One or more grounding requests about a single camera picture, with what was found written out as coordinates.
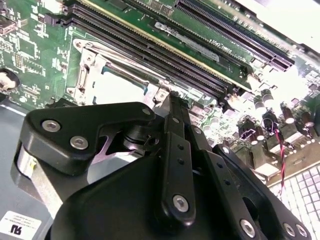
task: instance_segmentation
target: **ul logo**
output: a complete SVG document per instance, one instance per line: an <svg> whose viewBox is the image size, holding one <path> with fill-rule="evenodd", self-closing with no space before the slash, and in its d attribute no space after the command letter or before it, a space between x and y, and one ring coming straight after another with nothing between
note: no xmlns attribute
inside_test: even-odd
<svg viewBox="0 0 320 240"><path fill-rule="evenodd" d="M20 235L21 234L21 229L22 229L21 226L12 225L10 233L13 233L13 234L16 234L16 235Z"/></svg>

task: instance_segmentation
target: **red and black wire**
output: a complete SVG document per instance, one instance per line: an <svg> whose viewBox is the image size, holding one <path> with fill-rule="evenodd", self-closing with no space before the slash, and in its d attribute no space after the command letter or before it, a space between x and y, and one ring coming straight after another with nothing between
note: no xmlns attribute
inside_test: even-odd
<svg viewBox="0 0 320 240"><path fill-rule="evenodd" d="M274 131L275 137L279 142L280 145L280 157L281 157L281 189L279 191L279 195L282 195L282 192L285 188L285 172L286 172L286 162L285 162L285 146L283 145L283 142L280 139L280 131L278 129L275 129Z"/></svg>

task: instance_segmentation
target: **white label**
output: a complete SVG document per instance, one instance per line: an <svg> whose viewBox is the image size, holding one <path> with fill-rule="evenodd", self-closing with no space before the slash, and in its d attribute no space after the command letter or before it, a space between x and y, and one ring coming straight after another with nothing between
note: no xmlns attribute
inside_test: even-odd
<svg viewBox="0 0 320 240"><path fill-rule="evenodd" d="M40 225L40 220L7 211L0 221L0 233L23 240L32 240Z"/></svg>

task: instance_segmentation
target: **black connector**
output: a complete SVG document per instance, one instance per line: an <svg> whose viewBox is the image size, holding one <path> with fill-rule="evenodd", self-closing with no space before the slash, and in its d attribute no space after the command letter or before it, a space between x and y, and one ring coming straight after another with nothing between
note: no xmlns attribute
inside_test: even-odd
<svg viewBox="0 0 320 240"><path fill-rule="evenodd" d="M255 124L250 119L247 119L244 124L239 127L239 136L241 140L247 140L255 134Z"/></svg>
<svg viewBox="0 0 320 240"><path fill-rule="evenodd" d="M77 107L78 105L64 99L60 98L58 101L55 101L52 104L46 104L45 108L46 109L52 109L52 108L64 108L64 107Z"/></svg>

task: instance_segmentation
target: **dimm slot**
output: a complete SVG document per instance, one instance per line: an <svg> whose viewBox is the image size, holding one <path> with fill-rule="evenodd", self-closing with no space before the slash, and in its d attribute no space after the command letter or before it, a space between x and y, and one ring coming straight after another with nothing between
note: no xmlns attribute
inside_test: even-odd
<svg viewBox="0 0 320 240"><path fill-rule="evenodd" d="M85 4L86 6L90 7L97 7L95 4L92 4L88 0L69 0L71 2L79 2L82 4ZM169 28L179 32L181 35L189 38L190 40L194 41L195 43L198 43L202 45L203 47L206 47L208 50L212 51L213 53L217 54L220 58L224 58L227 61L236 64L240 68L242 68L243 72L245 73L251 73L252 67L243 62L240 58L237 58L233 55L230 55L228 52L225 52L222 48L217 47L212 42L208 41L204 37L192 32L191 30L183 27L179 23L173 21L172 19L168 18L167 16L164 16L162 14L159 14L152 8L150 8L148 5L144 4L143 2L139 0L122 0L124 3L126 3L130 8L133 8L141 13L144 13L147 16L150 16L151 18L165 24Z"/></svg>
<svg viewBox="0 0 320 240"><path fill-rule="evenodd" d="M175 7L280 71L295 63L281 50L199 1L177 0Z"/></svg>
<svg viewBox="0 0 320 240"><path fill-rule="evenodd" d="M175 66L183 65L185 73L187 73L190 76L193 76L194 78L199 78L208 86L211 86L220 92L223 92L229 86L227 82L222 81L213 75L208 75L208 73L202 71L202 69L196 65L191 65L185 61L182 61L181 57L178 57L176 54L168 55L168 51L163 47L157 46L154 42L144 38L143 36L137 35L130 29L122 26L121 24L118 24L112 19L106 19L99 13L85 6L73 4L68 7L68 12L79 16L80 18L113 34L114 36L121 37L124 41L132 45L144 48L145 51L149 52L155 57L170 57L172 60L172 64L174 64Z"/></svg>
<svg viewBox="0 0 320 240"><path fill-rule="evenodd" d="M133 57L142 59L154 68L160 68L162 72L167 73L173 78L176 78L182 82L187 82L190 87L195 88L204 94L216 98L220 98L223 95L223 93L217 89L205 84L201 80L199 81L199 78L194 78L187 75L183 68L177 68L177 66L172 64L170 61L164 60L163 57L158 58L148 52L143 52L139 47L129 45L128 42L120 39L119 37L109 35L107 31L97 28L97 26L94 24L87 22L76 15L59 17L52 14L46 14L46 18L50 18L47 21L51 22L52 25L61 25L63 27L74 26L86 31L88 34L96 37L97 39L114 46L115 48L125 49L125 51Z"/></svg>

